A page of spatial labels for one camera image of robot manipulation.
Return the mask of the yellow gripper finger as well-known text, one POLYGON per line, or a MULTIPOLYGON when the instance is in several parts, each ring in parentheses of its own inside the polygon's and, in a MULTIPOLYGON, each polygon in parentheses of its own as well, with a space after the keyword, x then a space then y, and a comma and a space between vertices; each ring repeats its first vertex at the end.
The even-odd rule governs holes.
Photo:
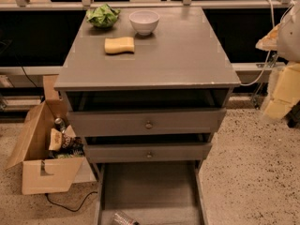
POLYGON ((278 49, 278 29, 279 25, 276 25, 256 43, 255 48, 262 51, 276 51, 278 49))
POLYGON ((269 77, 268 95, 262 103, 262 117, 282 119, 300 101, 300 64, 275 67, 269 77))

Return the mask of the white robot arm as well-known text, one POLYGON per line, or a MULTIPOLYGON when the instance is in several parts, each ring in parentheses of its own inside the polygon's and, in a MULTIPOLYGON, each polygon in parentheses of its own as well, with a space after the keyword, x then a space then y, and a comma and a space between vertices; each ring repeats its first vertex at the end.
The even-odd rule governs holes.
POLYGON ((262 117, 282 119, 300 101, 300 1, 287 12, 255 47, 275 51, 288 61, 284 68, 274 68, 269 76, 268 96, 262 103, 262 117))

